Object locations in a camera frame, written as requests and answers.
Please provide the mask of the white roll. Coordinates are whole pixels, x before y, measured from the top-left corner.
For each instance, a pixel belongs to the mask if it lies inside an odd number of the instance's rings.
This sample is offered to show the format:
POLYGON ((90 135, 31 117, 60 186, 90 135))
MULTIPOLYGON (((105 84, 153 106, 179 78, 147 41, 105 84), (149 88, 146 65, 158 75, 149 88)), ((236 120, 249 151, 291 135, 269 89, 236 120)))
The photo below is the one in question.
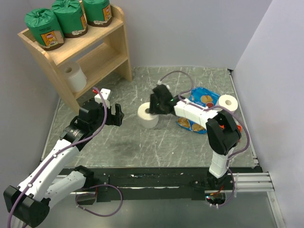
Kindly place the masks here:
POLYGON ((150 102, 146 102, 139 106, 137 110, 137 116, 139 118, 139 123, 141 126, 147 129, 154 128, 158 121, 159 115, 158 114, 150 114, 149 111, 150 102))
POLYGON ((238 101, 231 95, 221 95, 217 101, 217 105, 222 106, 233 113, 238 109, 238 101))
POLYGON ((87 83, 87 78, 77 62, 66 62, 59 67, 72 93, 83 90, 87 83))

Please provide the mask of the green roll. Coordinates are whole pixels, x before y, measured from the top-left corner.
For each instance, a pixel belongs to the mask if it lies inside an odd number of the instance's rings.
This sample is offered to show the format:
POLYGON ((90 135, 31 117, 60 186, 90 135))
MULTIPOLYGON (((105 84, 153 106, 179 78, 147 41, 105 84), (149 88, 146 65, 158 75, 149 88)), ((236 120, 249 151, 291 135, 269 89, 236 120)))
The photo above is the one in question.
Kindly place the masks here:
POLYGON ((112 12, 109 0, 82 1, 87 23, 93 27, 107 27, 112 22, 112 12))
POLYGON ((66 38, 77 38, 87 33, 87 22, 78 0, 56 0, 51 9, 66 38))
POLYGON ((64 44, 64 34, 52 10, 33 9, 25 15, 24 21, 44 50, 54 50, 64 44))

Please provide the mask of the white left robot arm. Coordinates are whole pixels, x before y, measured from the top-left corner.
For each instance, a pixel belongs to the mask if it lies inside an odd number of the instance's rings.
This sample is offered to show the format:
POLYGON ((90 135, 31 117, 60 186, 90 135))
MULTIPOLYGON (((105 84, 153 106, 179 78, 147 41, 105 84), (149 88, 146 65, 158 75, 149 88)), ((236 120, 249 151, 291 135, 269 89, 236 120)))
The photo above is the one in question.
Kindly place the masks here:
POLYGON ((20 219, 32 228, 40 225, 50 209, 75 190, 91 190, 96 183, 94 172, 84 166, 53 183, 67 162, 79 154, 84 146, 95 137, 105 125, 121 126, 124 113, 115 104, 113 114, 110 106, 93 99, 84 102, 70 124, 63 130, 49 155, 17 187, 8 186, 4 200, 9 212, 7 226, 12 217, 20 219))

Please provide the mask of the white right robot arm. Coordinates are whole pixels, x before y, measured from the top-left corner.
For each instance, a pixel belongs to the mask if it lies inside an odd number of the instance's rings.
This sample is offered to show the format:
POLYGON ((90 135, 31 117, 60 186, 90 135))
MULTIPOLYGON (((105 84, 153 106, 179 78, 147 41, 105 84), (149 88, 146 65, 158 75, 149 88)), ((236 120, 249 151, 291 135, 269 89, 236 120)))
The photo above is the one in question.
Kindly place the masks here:
POLYGON ((241 139, 233 116, 226 110, 209 110, 181 95, 173 96, 164 84, 152 89, 149 113, 183 117, 207 130, 209 145, 213 150, 207 174, 208 185, 212 189, 219 189, 228 174, 228 158, 241 139))

